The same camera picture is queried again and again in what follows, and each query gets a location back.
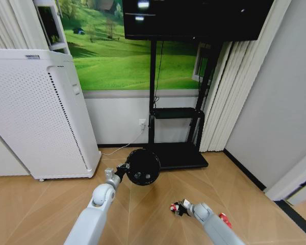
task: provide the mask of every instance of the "black round object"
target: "black round object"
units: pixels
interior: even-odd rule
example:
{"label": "black round object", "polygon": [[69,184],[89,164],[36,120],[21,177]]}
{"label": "black round object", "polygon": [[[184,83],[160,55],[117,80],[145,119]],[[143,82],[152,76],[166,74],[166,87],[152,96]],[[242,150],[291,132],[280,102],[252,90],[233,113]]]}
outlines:
{"label": "black round object", "polygon": [[160,173],[160,161],[155,153],[147,149],[132,151],[127,157],[128,178],[136,185],[149,185]]}

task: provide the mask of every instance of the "wall outlet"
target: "wall outlet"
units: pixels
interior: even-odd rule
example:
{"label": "wall outlet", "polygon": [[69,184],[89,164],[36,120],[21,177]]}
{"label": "wall outlet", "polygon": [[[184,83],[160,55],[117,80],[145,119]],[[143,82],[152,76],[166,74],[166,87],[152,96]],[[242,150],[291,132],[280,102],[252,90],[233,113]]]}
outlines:
{"label": "wall outlet", "polygon": [[139,119],[139,126],[141,126],[141,130],[144,130],[146,124],[146,119]]}

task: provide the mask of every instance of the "white curtain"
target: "white curtain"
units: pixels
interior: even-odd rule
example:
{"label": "white curtain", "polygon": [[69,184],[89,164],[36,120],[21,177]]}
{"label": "white curtain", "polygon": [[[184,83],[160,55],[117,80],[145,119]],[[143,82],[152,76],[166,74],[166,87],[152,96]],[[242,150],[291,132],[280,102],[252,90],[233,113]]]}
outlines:
{"label": "white curtain", "polygon": [[256,41],[224,43],[205,107],[200,151],[222,151],[291,0],[275,0]]}
{"label": "white curtain", "polygon": [[0,0],[0,48],[48,49],[32,0]]}

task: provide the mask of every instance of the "red object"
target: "red object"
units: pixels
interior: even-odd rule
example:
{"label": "red object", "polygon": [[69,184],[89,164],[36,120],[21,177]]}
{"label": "red object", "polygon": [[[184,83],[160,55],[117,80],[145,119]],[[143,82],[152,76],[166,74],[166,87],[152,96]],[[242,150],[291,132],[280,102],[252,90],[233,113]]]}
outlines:
{"label": "red object", "polygon": [[232,229],[231,223],[224,213],[220,213],[219,217]]}
{"label": "red object", "polygon": [[172,212],[177,211],[176,205],[175,205],[175,204],[171,204],[171,205],[170,205],[170,210],[171,210]]}

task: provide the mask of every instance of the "green hill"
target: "green hill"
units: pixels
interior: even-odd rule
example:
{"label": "green hill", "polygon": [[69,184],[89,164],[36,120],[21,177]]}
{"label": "green hill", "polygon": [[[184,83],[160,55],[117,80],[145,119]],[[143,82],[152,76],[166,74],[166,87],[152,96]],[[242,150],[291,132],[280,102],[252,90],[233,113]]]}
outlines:
{"label": "green hill", "polygon": [[[80,3],[76,6],[75,17],[64,16],[62,24],[82,89],[148,89],[149,41],[125,39],[122,19]],[[113,25],[112,37],[107,34],[107,19]],[[72,29],[78,27],[85,35],[73,33]],[[160,49],[161,42],[157,47],[157,70]],[[197,88],[197,82],[191,79],[196,51],[193,43],[164,43],[159,89]]]}

